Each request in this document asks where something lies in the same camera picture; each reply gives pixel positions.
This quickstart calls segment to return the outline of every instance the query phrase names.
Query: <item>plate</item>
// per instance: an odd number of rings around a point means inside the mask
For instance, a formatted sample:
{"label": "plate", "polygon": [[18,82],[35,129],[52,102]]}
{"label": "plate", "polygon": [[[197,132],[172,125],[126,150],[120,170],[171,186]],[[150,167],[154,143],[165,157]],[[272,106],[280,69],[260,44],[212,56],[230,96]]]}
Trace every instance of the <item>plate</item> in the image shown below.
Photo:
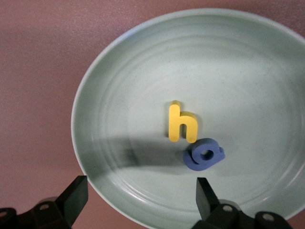
{"label": "plate", "polygon": [[[192,227],[197,177],[253,217],[305,206],[305,40],[274,21],[224,9],[163,15],[126,32],[89,67],[72,141],[90,184],[154,229]],[[168,136],[171,101],[198,119],[225,159],[192,171]]]}

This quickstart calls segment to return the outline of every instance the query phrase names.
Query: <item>pink tabletop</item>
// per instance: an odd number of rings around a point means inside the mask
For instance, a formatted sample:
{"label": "pink tabletop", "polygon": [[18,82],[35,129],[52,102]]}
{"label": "pink tabletop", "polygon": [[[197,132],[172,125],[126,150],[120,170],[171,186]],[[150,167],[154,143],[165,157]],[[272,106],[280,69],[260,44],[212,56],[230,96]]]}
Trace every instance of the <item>pink tabletop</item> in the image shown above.
{"label": "pink tabletop", "polygon": [[[74,0],[0,2],[0,208],[22,213],[82,175],[71,142],[74,96],[116,37],[148,19],[191,8],[243,10],[305,37],[303,0]],[[305,210],[289,220],[303,229]],[[74,229],[143,229],[89,186]]]}

